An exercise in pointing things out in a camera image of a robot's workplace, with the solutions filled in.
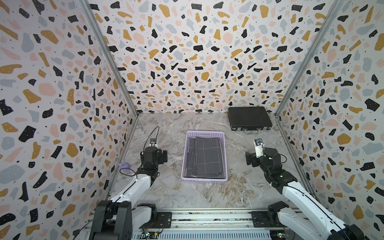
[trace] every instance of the plaid cloth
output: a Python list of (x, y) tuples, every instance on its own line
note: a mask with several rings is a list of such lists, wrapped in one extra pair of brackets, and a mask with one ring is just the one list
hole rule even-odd
[(219, 138), (190, 138), (185, 177), (225, 178)]

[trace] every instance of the black cable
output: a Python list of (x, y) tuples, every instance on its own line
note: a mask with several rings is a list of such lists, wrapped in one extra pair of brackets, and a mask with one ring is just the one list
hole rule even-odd
[(146, 233), (144, 231), (144, 228), (143, 228), (143, 234), (144, 234), (145, 239), (147, 239), (147, 235), (146, 235)]
[(288, 161), (288, 159), (287, 159), (287, 157), (286, 156), (284, 156), (284, 155), (282, 155), (281, 153), (279, 153), (281, 156), (283, 156), (283, 157), (285, 157), (285, 161), (284, 162), (282, 162), (282, 163), (285, 163), (286, 161)]
[(304, 196), (306, 196), (309, 200), (311, 200), (311, 202), (313, 202), (313, 204), (315, 204), (329, 219), (331, 219), (333, 221), (333, 223), (344, 233), (344, 235), (349, 239), (351, 240), (348, 235), (345, 233), (345, 231), (343, 231), (343, 229), (330, 217), (328, 216), (327, 213), (324, 212), (323, 209), (321, 209), (321, 207), (319, 207), (319, 205), (317, 205), (310, 197), (308, 197), (305, 193), (303, 193), (302, 191), (300, 191), (299, 189), (295, 188), (295, 187), (292, 187), (292, 186), (286, 186), (286, 187), (290, 187), (290, 188), (293, 188), (293, 189), (296, 189), (297, 191), (299, 191), (301, 194), (303, 194)]
[[(122, 173), (121, 170), (123, 170), (123, 169), (129, 169), (129, 170), (131, 170), (132, 172), (134, 172), (135, 174), (133, 174), (133, 175), (128, 175), (128, 174)], [(136, 179), (137, 179), (137, 173), (136, 173), (135, 171), (133, 171), (132, 169), (130, 169), (129, 167), (123, 167), (123, 168), (120, 168), (119, 172), (120, 172), (122, 175), (124, 175), (124, 176), (128, 176), (128, 177), (136, 176)]]
[(267, 223), (268, 223), (269, 225), (271, 225), (271, 226), (273, 226), (273, 227), (278, 226), (278, 224), (277, 224), (277, 225), (273, 225), (272, 223), (270, 223), (268, 219), (267, 219), (266, 221), (267, 221)]
[(266, 219), (268, 216), (265, 216), (265, 217), (263, 217), (263, 218), (259, 218), (259, 219), (252, 219), (252, 220), (255, 220), (255, 221), (261, 221), (261, 220), (263, 220), (263, 219)]
[(279, 185), (278, 182), (275, 182), (274, 179), (272, 179), (271, 177), (269, 177), (269, 175), (267, 174), (267, 172), (264, 172), (264, 177), (265, 177), (265, 179), (267, 180), (267, 182), (271, 184), (272, 187), (277, 187), (277, 186)]
[(281, 155), (281, 156), (285, 157), (285, 161), (282, 162), (282, 163), (285, 163), (285, 162), (288, 160), (287, 157), (286, 157), (285, 155), (282, 155), (281, 153), (275, 153), (275, 154), (273, 154), (271, 157), (273, 157), (273, 156), (275, 156), (275, 155)]
[(152, 224), (151, 226), (149, 226), (149, 227), (143, 227), (143, 228), (153, 228), (156, 224), (157, 224), (157, 220), (156, 220), (156, 222), (155, 222), (154, 224)]
[(161, 220), (161, 219), (159, 219), (162, 223), (163, 223), (163, 228), (161, 229), (161, 232), (158, 234), (158, 236), (163, 232), (163, 230), (164, 230), (164, 222), (163, 222), (163, 220)]
[(145, 146), (147, 145), (147, 141), (148, 141), (148, 139), (150, 138), (150, 136), (152, 135), (152, 133), (156, 130), (156, 128), (157, 128), (157, 134), (156, 134), (156, 141), (157, 141), (157, 136), (158, 136), (158, 134), (159, 134), (159, 129), (160, 129), (159, 126), (155, 127), (155, 129), (154, 129), (154, 130), (151, 132), (151, 134), (148, 136), (147, 140), (146, 140), (145, 143), (144, 143), (143, 152), (144, 152), (144, 150), (145, 150)]

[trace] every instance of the patterned wall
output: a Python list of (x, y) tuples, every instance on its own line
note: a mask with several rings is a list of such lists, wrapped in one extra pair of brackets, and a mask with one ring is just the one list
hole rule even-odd
[(74, 1), (0, 1), (0, 239), (73, 239), (132, 123)]
[(139, 112), (273, 112), (332, 0), (91, 0)]
[(321, 203), (376, 240), (384, 230), (383, 4), (345, 1), (280, 116)]

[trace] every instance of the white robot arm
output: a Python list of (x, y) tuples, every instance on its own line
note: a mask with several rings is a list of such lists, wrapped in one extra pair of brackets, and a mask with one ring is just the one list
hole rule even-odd
[(285, 225), (305, 240), (364, 240), (364, 234), (356, 225), (348, 226), (329, 212), (292, 174), (282, 169), (281, 157), (276, 149), (264, 148), (262, 139), (256, 139), (254, 146), (254, 154), (245, 153), (247, 165), (260, 166), (268, 183), (291, 200), (312, 223), (280, 201), (268, 206), (268, 221), (271, 224)]
[(89, 240), (130, 240), (140, 226), (157, 223), (155, 204), (139, 204), (134, 210), (132, 208), (157, 178), (159, 164), (167, 162), (167, 151), (158, 149), (156, 139), (151, 139), (150, 146), (140, 157), (141, 166), (133, 175), (134, 179), (116, 196), (96, 206)]

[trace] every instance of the marble floor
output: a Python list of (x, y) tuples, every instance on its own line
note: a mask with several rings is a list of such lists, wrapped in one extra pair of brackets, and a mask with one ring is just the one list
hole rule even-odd
[[(125, 161), (136, 170), (141, 162), (139, 153), (156, 126), (158, 148), (168, 151), (168, 162), (159, 166), (160, 176), (144, 192), (137, 203), (154, 203), (158, 208), (265, 208), (287, 198), (270, 186), (259, 167), (245, 162), (245, 151), (254, 152), (253, 140), (262, 138), (265, 147), (276, 148), (288, 157), (283, 169), (300, 177), (289, 155), (275, 119), (273, 127), (259, 135), (231, 131), (227, 114), (141, 114)], [(225, 133), (228, 180), (224, 184), (185, 182), (181, 179), (185, 136), (188, 130), (222, 131)], [(118, 175), (112, 195), (120, 192), (132, 179)]]

